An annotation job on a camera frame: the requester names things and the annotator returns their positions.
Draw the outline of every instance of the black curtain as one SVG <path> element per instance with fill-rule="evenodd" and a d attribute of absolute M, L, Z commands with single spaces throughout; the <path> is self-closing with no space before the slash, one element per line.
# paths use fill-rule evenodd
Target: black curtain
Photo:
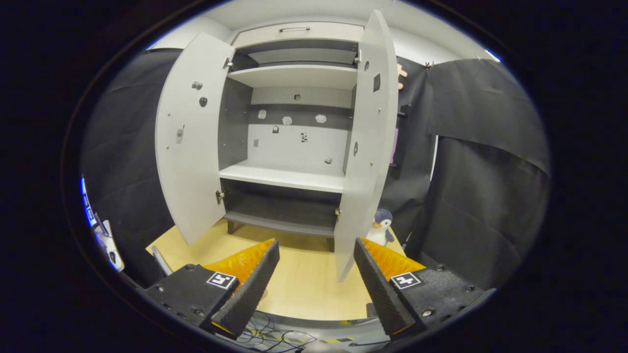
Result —
<path fill-rule="evenodd" d="M 398 214 L 416 214 L 409 257 L 443 263 L 481 288 L 499 287 L 532 246 L 547 206 L 550 154 L 541 119 L 516 79 L 492 60 L 423 67 L 405 80 L 421 98 L 408 116 L 410 129 L 421 128 L 406 148 L 439 136 L 436 164 L 424 192 L 433 148 L 423 142 L 423 150 L 408 153 L 401 176 L 420 169 L 403 180 L 414 190 L 404 193 L 391 170 L 380 207 L 396 200 L 393 229 L 401 242 L 409 232 Z"/>
<path fill-rule="evenodd" d="M 85 129 L 81 172 L 111 230 L 124 272 L 141 286 L 161 278 L 145 248 L 175 224 L 161 192 L 154 125 L 161 89 L 181 50 L 138 55 L 113 78 Z"/>

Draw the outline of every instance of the drawer handle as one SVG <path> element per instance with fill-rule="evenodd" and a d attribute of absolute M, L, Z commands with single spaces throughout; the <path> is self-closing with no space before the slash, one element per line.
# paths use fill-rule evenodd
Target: drawer handle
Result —
<path fill-rule="evenodd" d="M 283 31 L 285 31 L 285 30 L 306 30 L 306 31 L 309 31 L 309 30 L 310 30 L 310 27 L 288 27 L 288 28 L 281 28 L 281 29 L 279 30 L 279 32 L 283 32 Z"/>

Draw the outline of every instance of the white shelf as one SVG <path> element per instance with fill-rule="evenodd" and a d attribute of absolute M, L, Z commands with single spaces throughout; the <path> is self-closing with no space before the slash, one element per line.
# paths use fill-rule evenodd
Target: white shelf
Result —
<path fill-rule="evenodd" d="M 242 161 L 220 171 L 220 177 L 241 182 L 260 183 L 277 187 L 299 188 L 324 192 L 342 193 L 345 177 L 336 174 L 314 174 L 264 168 Z"/>
<path fill-rule="evenodd" d="M 229 78 L 255 88 L 323 87 L 352 90 L 357 69 L 331 65 L 277 65 L 231 72 Z"/>

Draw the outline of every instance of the white cabinet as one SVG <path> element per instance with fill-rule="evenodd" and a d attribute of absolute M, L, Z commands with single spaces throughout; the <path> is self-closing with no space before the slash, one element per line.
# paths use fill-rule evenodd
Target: white cabinet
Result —
<path fill-rule="evenodd" d="M 336 22 L 295 22 L 275 24 L 238 33 L 236 49 L 283 40 L 337 40 L 358 42 L 362 26 Z"/>
<path fill-rule="evenodd" d="M 335 244 L 344 280 L 355 238 L 367 234 L 379 203 L 398 96 L 381 13 L 359 28 L 354 65 L 260 65 L 205 34 L 183 50 L 161 94 L 155 148 L 166 203 L 188 244 L 222 218 L 230 231 L 238 222 L 322 236 Z"/>

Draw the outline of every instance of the cabinet leg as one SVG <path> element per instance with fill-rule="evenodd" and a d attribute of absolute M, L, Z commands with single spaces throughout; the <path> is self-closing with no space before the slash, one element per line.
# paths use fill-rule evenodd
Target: cabinet leg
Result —
<path fill-rule="evenodd" d="M 333 253 L 333 238 L 327 238 L 327 247 L 329 247 L 329 251 Z"/>
<path fill-rule="evenodd" d="M 236 230 L 236 223 L 232 220 L 227 221 L 227 233 L 233 234 Z"/>

